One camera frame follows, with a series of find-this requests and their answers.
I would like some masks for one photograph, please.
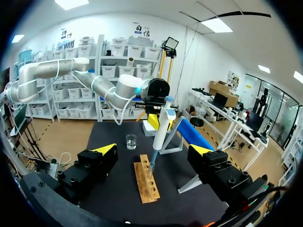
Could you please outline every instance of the sign on wall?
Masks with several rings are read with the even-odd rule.
[[[226,85],[231,87],[230,89],[231,92],[237,92],[239,80],[240,80],[239,77],[229,70]]]
[[[142,26],[140,23],[134,22],[136,25],[134,33],[139,36],[150,37],[151,31],[149,27]]]

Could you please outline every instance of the white ceiling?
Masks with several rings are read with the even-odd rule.
[[[233,33],[214,34],[199,24],[197,32],[205,36],[234,56],[249,71],[262,75],[268,81],[277,81],[297,96],[302,97],[303,84],[293,78],[294,71],[303,74],[296,48],[287,30],[273,10],[262,0],[89,0],[89,4],[68,11],[53,0],[37,1],[25,16],[16,34],[26,36],[13,45],[13,51],[31,37],[50,26],[75,17],[109,12],[141,13],[161,17],[196,29],[196,21],[207,20],[216,15],[232,11],[251,11],[270,14],[261,16],[222,17]],[[270,68],[271,74],[263,73],[258,64]]]

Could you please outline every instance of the desk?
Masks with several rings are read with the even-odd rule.
[[[193,90],[188,91],[188,93],[190,95],[192,95],[193,97],[200,99],[203,106],[205,106],[206,108],[213,109],[218,114],[222,115],[223,117],[225,117],[227,120],[229,120],[231,122],[228,130],[226,132],[221,132],[216,127],[214,127],[214,125],[211,124],[207,119],[202,117],[202,120],[222,137],[222,140],[220,141],[220,144],[217,147],[217,149],[223,150],[224,144],[228,143],[228,141],[229,141],[228,138],[229,138],[230,133],[234,129],[236,120],[233,119],[232,115],[228,114],[228,111],[225,112],[225,111],[219,109],[218,107],[214,106],[213,104],[209,103],[208,99],[210,98],[210,96],[204,96],[202,93],[199,93],[199,92],[196,92]]]
[[[184,224],[193,220],[207,224],[219,220],[227,205],[221,202],[209,185],[201,185],[179,195],[177,188],[196,173],[187,161],[187,148],[183,152],[158,155],[154,178],[161,198],[157,202],[142,204],[134,172],[134,162],[140,154],[153,153],[154,137],[145,137],[142,121],[125,121],[118,126],[113,121],[96,122],[89,137],[88,149],[116,143],[119,160],[107,179],[96,184],[80,207],[100,217],[114,221],[159,225]],[[127,150],[127,134],[137,136],[135,150]],[[179,137],[173,138],[168,148],[178,146]]]
[[[262,153],[264,148],[268,147],[269,138],[267,137],[267,142],[264,143],[260,138],[253,137],[255,139],[255,142],[258,143],[257,145],[255,145],[245,135],[243,135],[241,133],[242,130],[248,132],[251,135],[251,137],[253,137],[251,132],[250,132],[250,130],[252,130],[252,129],[248,125],[242,123],[241,121],[237,121],[235,123],[230,135],[227,137],[226,142],[223,144],[223,150],[228,149],[232,145],[232,143],[234,142],[234,140],[236,139],[237,136],[241,136],[246,142],[248,142],[257,151],[257,153],[254,156],[254,158],[244,168],[244,171],[246,171],[256,161],[256,159]]]

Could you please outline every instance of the yellow pole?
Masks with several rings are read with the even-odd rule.
[[[145,114],[145,111],[142,112],[142,114],[138,117],[138,119],[136,120],[136,122],[140,121],[140,119],[143,117],[144,114]]]
[[[172,62],[174,61],[173,58],[170,59],[170,64],[169,64],[169,74],[167,76],[167,82],[169,83],[170,80],[170,74],[171,74],[171,68],[172,68]]]
[[[162,60],[161,60],[161,67],[160,67],[159,78],[162,77],[162,71],[163,71],[163,66],[164,66],[165,57],[166,57],[166,51],[164,50],[164,51],[163,51],[163,55],[162,55]]]

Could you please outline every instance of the glass partition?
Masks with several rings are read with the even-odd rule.
[[[244,109],[252,111],[258,97],[260,85],[260,79],[250,75],[245,75],[244,87],[242,88],[240,94]]]
[[[270,132],[270,136],[281,146],[286,145],[288,137],[292,136],[294,122],[298,113],[299,104],[290,96],[284,94],[281,109]]]
[[[264,121],[260,127],[260,131],[264,130],[264,128],[266,127],[269,121],[272,122],[270,131],[272,131],[272,129],[276,127],[275,122],[279,114],[279,110],[282,103],[281,100],[283,99],[283,94],[284,94],[280,89],[276,88],[275,86],[265,81],[262,81],[258,98],[262,97],[262,95],[264,94],[264,90],[266,88],[268,89],[267,109],[264,115]]]

